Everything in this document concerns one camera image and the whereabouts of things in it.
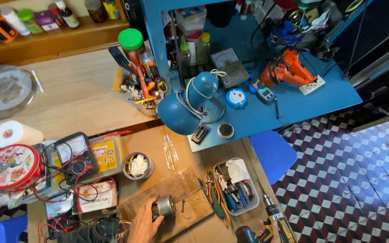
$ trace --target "paper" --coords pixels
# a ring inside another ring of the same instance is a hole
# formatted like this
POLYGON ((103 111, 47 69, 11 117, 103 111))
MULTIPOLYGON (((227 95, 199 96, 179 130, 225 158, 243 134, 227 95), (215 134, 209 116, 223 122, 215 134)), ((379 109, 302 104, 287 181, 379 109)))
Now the paper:
POLYGON ((247 171, 246 164, 242 159, 227 161, 226 166, 232 184, 235 184, 242 180, 250 179, 250 175, 249 172, 247 171))
POLYGON ((140 176, 145 173, 147 168, 148 163, 144 160, 143 155, 138 154, 138 156, 131 162, 130 172, 135 176, 140 176))

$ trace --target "multimeter dial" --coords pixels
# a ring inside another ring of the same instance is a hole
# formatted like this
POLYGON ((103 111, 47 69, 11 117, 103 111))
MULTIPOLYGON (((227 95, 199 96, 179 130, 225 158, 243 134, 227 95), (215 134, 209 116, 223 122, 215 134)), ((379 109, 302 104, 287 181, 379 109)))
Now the multimeter dial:
POLYGON ((84 158, 75 158, 70 163, 70 171, 75 174, 79 174, 86 168, 87 165, 88 162, 84 158))
POLYGON ((70 225, 70 220, 66 217, 57 218, 56 220, 57 221, 54 220, 53 226, 58 230, 58 232, 61 232, 64 229, 67 229, 68 226, 70 225))

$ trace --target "power strip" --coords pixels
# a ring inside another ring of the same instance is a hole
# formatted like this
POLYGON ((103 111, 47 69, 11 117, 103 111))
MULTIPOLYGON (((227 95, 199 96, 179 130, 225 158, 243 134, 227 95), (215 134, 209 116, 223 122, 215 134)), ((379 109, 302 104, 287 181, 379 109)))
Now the power strip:
POLYGON ((324 84, 325 84, 325 80, 323 80, 318 75, 318 79, 316 81, 313 81, 309 84, 301 86, 300 91, 306 96, 324 84))

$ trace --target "cordless drill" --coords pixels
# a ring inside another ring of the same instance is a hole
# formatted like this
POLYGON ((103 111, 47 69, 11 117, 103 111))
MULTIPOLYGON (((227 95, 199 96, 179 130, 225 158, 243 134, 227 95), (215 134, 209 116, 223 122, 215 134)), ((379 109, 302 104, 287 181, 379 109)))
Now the cordless drill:
POLYGON ((273 221, 277 221, 278 234, 280 235, 280 241, 282 243, 297 243, 298 240, 295 236, 294 231, 289 225, 286 217, 281 213, 277 206, 273 203, 268 194, 265 193, 264 188, 258 180, 259 185, 262 190, 262 198, 266 206, 265 210, 268 213, 268 219, 264 222, 265 231, 258 238, 256 238, 256 233, 252 232, 248 226, 242 226, 235 231, 236 238, 238 243, 270 243, 273 239, 273 221))

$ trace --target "orange-handled tool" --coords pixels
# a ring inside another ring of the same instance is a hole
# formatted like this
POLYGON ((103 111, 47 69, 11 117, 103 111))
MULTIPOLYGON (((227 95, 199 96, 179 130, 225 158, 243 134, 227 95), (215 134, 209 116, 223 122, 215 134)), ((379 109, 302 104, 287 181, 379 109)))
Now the orange-handled tool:
POLYGON ((142 89, 143 96, 145 98, 152 97, 148 94, 148 89, 147 89, 147 85, 145 84, 145 79, 143 78, 142 67, 140 65, 140 60, 139 60, 138 54, 135 51, 130 51, 128 53, 128 55, 130 56, 130 60, 136 66, 136 71, 137 71, 138 77, 140 79, 140 87, 142 89))

